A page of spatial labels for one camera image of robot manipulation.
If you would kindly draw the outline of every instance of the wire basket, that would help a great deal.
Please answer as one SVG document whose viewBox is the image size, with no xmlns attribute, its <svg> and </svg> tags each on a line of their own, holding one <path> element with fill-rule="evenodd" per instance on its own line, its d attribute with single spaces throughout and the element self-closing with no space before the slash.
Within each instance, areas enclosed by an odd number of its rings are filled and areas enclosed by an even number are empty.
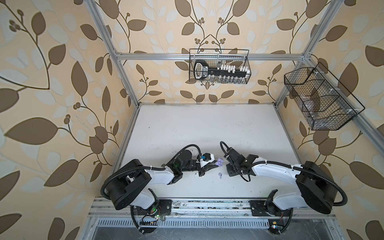
<svg viewBox="0 0 384 240">
<path fill-rule="evenodd" d="M 189 81 L 205 83 L 247 84 L 251 77 L 249 50 L 189 50 Z"/>
<path fill-rule="evenodd" d="M 339 130 L 365 107 L 327 70 L 338 81 L 338 87 L 334 88 L 324 77 L 326 67 L 319 67 L 319 64 L 315 68 L 299 68 L 285 74 L 284 84 L 311 130 Z M 353 98 L 360 106 L 352 107 L 346 96 Z"/>
</svg>

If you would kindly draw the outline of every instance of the wall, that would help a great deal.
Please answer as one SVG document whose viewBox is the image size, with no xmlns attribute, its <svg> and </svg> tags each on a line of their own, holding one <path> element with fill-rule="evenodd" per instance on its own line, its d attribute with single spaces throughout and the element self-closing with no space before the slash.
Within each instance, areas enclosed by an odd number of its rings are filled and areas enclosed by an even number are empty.
<svg viewBox="0 0 384 240">
<path fill-rule="evenodd" d="M 154 62 L 158 61 L 124 63 L 143 103 L 272 103 L 283 87 L 284 73 L 294 67 L 292 61 L 250 61 L 247 84 L 221 84 L 189 81 L 188 63 L 182 61 Z"/>
<path fill-rule="evenodd" d="M 326 0 L 96 2 L 123 53 L 181 53 L 182 48 L 301 53 L 328 7 Z"/>
<path fill-rule="evenodd" d="M 383 9 L 379 0 L 345 1 L 313 53 L 366 106 L 362 114 L 382 133 Z M 338 131 L 310 131 L 290 97 L 280 111 L 301 158 L 316 162 L 345 190 L 348 203 L 333 210 L 346 236 L 384 239 L 383 156 L 353 122 Z"/>
<path fill-rule="evenodd" d="M 82 1 L 0 0 L 0 25 L 0 239 L 75 239 L 133 106 Z"/>
</svg>

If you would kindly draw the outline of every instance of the black wire basket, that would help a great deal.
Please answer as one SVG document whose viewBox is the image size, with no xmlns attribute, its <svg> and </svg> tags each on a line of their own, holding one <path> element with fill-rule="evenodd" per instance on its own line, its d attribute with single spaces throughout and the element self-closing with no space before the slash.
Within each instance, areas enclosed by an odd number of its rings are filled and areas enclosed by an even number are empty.
<svg viewBox="0 0 384 240">
<path fill-rule="evenodd" d="M 314 68 L 299 68 L 285 74 L 284 84 L 311 130 L 339 130 L 365 107 L 333 73 L 319 64 Z M 333 87 L 324 77 L 326 73 L 337 80 L 337 87 Z M 351 101 L 359 106 L 351 106 L 348 103 Z"/>
<path fill-rule="evenodd" d="M 251 77 L 249 50 L 189 50 L 189 81 L 205 83 L 247 84 Z"/>
</svg>

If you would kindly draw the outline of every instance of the wallpaper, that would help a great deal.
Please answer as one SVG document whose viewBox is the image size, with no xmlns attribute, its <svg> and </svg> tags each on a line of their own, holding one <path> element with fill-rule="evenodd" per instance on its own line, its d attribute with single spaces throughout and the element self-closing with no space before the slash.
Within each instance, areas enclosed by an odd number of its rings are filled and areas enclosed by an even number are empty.
<svg viewBox="0 0 384 240">
<path fill-rule="evenodd" d="M 123 64 L 137 99 L 157 104 L 273 103 L 283 88 L 283 75 L 294 67 L 292 61 L 250 61 L 252 75 L 247 84 L 223 84 L 190 81 L 186 61 L 127 60 Z"/>
<path fill-rule="evenodd" d="M 81 1 L 0 0 L 0 49 L 0 239 L 73 240 L 133 106 Z"/>
<path fill-rule="evenodd" d="M 382 133 L 383 10 L 383 1 L 346 0 L 312 56 L 366 106 L 361 114 Z M 280 112 L 301 158 L 318 164 L 346 192 L 348 203 L 333 208 L 345 235 L 384 239 L 384 157 L 352 121 L 338 131 L 311 131 L 290 96 Z"/>
<path fill-rule="evenodd" d="M 301 53 L 327 0 L 96 0 L 122 53 L 181 53 L 182 48 Z"/>
</svg>

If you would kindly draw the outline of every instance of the floral wallpaper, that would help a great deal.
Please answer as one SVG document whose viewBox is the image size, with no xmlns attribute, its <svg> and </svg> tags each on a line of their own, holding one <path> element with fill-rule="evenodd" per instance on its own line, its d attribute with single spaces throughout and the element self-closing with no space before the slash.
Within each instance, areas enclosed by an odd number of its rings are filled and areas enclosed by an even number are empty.
<svg viewBox="0 0 384 240">
<path fill-rule="evenodd" d="M 130 97 L 82 1 L 0 0 L 0 49 L 0 239 L 75 239 Z"/>
<path fill-rule="evenodd" d="M 312 55 L 365 105 L 361 114 L 381 133 L 383 10 L 383 1 L 345 0 Z M 345 235 L 351 240 L 384 239 L 384 157 L 352 121 L 338 131 L 311 131 L 291 96 L 280 112 L 301 158 L 318 164 L 346 192 L 348 203 L 333 208 Z"/>
<path fill-rule="evenodd" d="M 122 53 L 185 48 L 301 53 L 327 0 L 96 0 Z"/>
<path fill-rule="evenodd" d="M 127 60 L 126 73 L 137 99 L 143 103 L 273 103 L 284 85 L 283 75 L 292 61 L 250 61 L 247 84 L 222 84 L 189 80 L 185 61 Z"/>
</svg>

